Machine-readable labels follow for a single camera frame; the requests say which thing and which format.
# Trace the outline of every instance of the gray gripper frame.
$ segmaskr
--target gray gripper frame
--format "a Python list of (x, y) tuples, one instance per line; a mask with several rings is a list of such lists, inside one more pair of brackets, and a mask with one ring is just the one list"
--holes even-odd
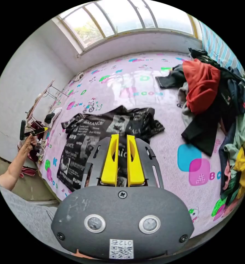
[[(163, 188), (158, 162), (147, 143), (136, 139), (146, 186), (98, 186), (109, 142), (107, 137), (96, 144), (81, 189), (58, 206), (51, 225), (57, 240), (70, 252), (78, 249), (81, 254), (113, 263), (179, 251), (194, 231), (193, 222), (183, 201)], [(89, 186), (85, 187), (88, 176)]]

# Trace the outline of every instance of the graphic t-shirt print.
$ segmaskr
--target graphic t-shirt print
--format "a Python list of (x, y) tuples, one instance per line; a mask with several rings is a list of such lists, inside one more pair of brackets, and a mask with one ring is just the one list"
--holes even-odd
[(67, 142), (61, 155), (57, 177), (72, 191), (81, 187), (86, 161), (97, 142), (119, 134), (118, 186), (127, 183), (127, 135), (150, 143), (150, 138), (164, 130), (154, 120), (153, 108), (127, 110), (120, 106), (102, 115), (77, 114), (61, 123)]

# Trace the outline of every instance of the red clothing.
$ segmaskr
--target red clothing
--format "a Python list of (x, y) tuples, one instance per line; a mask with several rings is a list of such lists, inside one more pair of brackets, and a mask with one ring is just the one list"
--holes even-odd
[(188, 82), (187, 107), (194, 114), (204, 112), (213, 103), (219, 86), (221, 72), (198, 59), (183, 62), (183, 71)]

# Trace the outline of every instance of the blue striped fabric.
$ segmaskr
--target blue striped fabric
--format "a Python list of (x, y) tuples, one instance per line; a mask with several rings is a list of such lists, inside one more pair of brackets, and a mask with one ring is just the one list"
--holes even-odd
[(208, 52), (211, 59), (217, 61), (222, 67), (237, 68), (243, 76), (244, 70), (235, 54), (228, 45), (208, 26), (199, 22), (202, 30), (203, 49)]

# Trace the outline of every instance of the qr code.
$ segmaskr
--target qr code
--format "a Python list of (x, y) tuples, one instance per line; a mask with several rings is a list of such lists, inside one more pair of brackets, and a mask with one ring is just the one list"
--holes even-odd
[(109, 258), (133, 259), (133, 240), (109, 240)]

